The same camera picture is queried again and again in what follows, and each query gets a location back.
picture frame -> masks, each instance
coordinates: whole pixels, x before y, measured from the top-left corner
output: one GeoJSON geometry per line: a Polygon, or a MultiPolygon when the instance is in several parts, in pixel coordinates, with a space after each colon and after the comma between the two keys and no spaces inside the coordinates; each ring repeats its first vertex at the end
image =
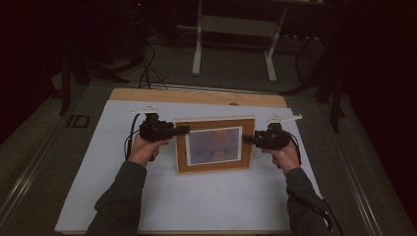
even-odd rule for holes
{"type": "Polygon", "coordinates": [[[175,119],[176,127],[189,126],[190,133],[176,137],[178,174],[247,169],[252,144],[243,136],[253,136],[255,116],[175,119]]]}

white table leg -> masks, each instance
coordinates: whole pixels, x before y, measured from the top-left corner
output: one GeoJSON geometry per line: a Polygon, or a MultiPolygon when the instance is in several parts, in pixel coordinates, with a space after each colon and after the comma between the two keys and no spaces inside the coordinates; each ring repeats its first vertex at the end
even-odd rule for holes
{"type": "Polygon", "coordinates": [[[288,10],[287,8],[282,9],[279,22],[276,23],[276,28],[275,28],[275,32],[273,33],[272,43],[270,45],[270,48],[269,50],[265,51],[265,61],[267,63],[268,77],[269,77],[269,81],[272,83],[276,82],[276,74],[275,74],[275,69],[273,68],[272,55],[273,55],[273,51],[275,50],[276,43],[278,42],[279,34],[281,32],[287,10],[288,10]]]}
{"type": "Polygon", "coordinates": [[[202,64],[202,17],[203,17],[203,0],[199,1],[199,15],[197,18],[197,43],[196,52],[194,53],[193,76],[200,74],[200,65],[202,64]]]}

table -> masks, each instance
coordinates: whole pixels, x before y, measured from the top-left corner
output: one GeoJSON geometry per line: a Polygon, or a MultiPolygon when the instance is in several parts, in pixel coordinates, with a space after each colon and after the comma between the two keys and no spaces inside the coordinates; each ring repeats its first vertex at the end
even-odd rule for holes
{"type": "MultiPolygon", "coordinates": [[[[94,203],[124,161],[123,143],[133,119],[130,111],[150,104],[157,105],[160,119],[168,121],[251,112],[257,116],[257,129],[267,127],[272,113],[292,114],[277,95],[117,88],[104,107],[56,231],[67,235],[86,232],[95,215],[94,203]]],[[[295,122],[282,126],[297,137],[303,167],[318,193],[295,122]]],[[[174,143],[163,147],[158,160],[148,166],[139,233],[288,233],[285,178],[269,156],[253,148],[247,170],[178,175],[174,143]]]]}
{"type": "Polygon", "coordinates": [[[288,11],[288,5],[324,5],[324,2],[322,0],[269,0],[269,2],[276,2],[282,4],[282,10],[279,13],[280,17],[277,22],[209,16],[204,14],[203,12],[203,0],[199,0],[199,10],[197,19],[197,43],[196,51],[194,54],[192,74],[194,76],[200,74],[200,67],[202,61],[203,31],[237,33],[271,38],[270,47],[268,50],[265,51],[264,55],[267,64],[269,81],[275,83],[276,74],[275,69],[273,68],[272,54],[275,50],[276,43],[279,39],[279,35],[284,24],[284,20],[288,11]]]}

hand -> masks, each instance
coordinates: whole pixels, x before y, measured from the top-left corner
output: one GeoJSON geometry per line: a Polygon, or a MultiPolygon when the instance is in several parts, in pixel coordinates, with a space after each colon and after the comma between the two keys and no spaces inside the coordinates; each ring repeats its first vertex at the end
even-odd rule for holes
{"type": "Polygon", "coordinates": [[[282,149],[263,149],[263,152],[272,154],[272,163],[275,165],[279,164],[284,175],[286,175],[288,171],[301,166],[297,147],[292,141],[282,149]]]}
{"type": "Polygon", "coordinates": [[[142,139],[140,135],[136,135],[128,161],[136,162],[147,168],[150,158],[156,157],[159,154],[159,147],[169,144],[169,141],[164,140],[151,143],[142,139]]]}

gray sleeve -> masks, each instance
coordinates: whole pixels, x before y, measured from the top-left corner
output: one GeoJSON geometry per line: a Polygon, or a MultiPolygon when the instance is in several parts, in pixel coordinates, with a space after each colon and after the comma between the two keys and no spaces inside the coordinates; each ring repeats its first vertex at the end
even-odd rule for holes
{"type": "Polygon", "coordinates": [[[318,209],[327,211],[323,200],[316,195],[310,179],[302,168],[292,169],[287,172],[287,194],[288,214],[290,218],[290,228],[294,235],[329,235],[329,231],[324,218],[311,208],[301,204],[315,206],[318,209]]]}
{"type": "Polygon", "coordinates": [[[96,202],[97,213],[87,235],[137,235],[146,178],[145,168],[125,161],[113,184],[96,202]]]}

